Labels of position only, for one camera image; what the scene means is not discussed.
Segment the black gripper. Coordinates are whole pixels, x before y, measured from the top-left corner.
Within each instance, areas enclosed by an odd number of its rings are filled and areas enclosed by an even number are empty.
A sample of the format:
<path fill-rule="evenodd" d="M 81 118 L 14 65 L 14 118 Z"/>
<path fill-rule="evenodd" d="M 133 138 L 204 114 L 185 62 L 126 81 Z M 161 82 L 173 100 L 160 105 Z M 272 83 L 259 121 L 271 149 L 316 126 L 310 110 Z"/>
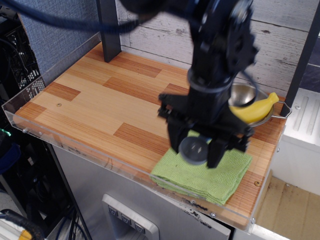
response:
<path fill-rule="evenodd" d="M 231 91 L 232 86 L 206 91 L 190 87 L 187 95 L 163 92 L 158 96 L 158 115 L 167 122 L 170 145 L 176 153 L 190 130 L 211 138 L 208 168 L 217 168 L 226 151 L 247 150 L 253 129 L 229 109 Z"/>

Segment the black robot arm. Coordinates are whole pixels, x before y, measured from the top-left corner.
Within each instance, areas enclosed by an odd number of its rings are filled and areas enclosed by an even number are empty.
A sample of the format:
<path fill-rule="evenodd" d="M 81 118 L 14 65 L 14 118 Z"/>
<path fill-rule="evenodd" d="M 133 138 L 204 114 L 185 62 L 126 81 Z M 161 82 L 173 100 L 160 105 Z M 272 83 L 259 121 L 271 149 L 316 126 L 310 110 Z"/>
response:
<path fill-rule="evenodd" d="M 255 61 L 250 0 L 124 0 L 122 5 L 148 21 L 167 12 L 189 23 L 193 41 L 187 95 L 161 93 L 159 116 L 166 119 L 171 147 L 182 151 L 190 130 L 209 138 L 206 161 L 216 168 L 227 150 L 245 152 L 253 129 L 229 108 L 232 85 Z"/>

